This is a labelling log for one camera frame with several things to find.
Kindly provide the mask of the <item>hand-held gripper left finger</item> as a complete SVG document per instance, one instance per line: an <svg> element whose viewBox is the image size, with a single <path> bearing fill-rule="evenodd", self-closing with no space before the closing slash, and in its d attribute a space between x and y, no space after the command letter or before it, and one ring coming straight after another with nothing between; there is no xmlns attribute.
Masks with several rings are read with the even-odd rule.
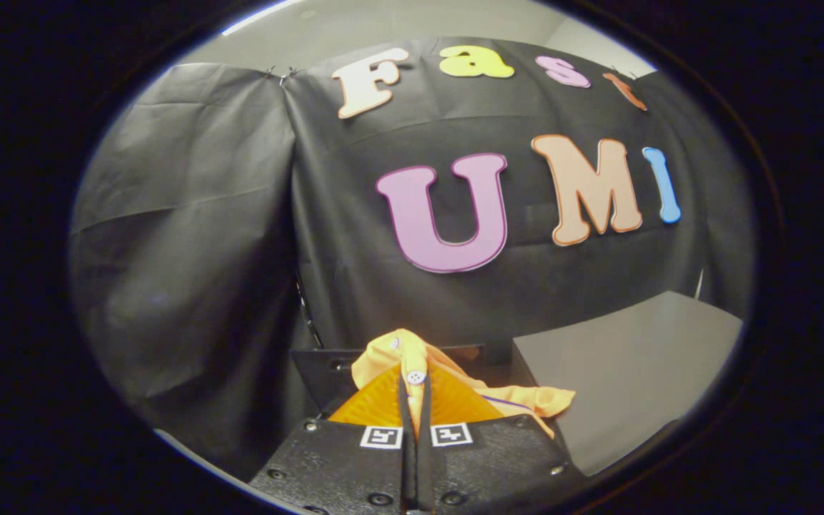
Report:
<svg viewBox="0 0 824 515"><path fill-rule="evenodd" d="M416 435L401 366L329 418L305 418L249 485L294 514L406 514L416 507Z"/></svg>

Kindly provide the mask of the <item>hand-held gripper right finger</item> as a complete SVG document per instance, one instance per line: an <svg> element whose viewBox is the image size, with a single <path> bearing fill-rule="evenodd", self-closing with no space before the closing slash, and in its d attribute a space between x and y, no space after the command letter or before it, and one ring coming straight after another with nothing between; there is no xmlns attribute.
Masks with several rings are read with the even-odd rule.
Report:
<svg viewBox="0 0 824 515"><path fill-rule="evenodd" d="M529 414L498 416L458 378L431 366L416 441L416 511L543 512L588 479Z"/></svg>

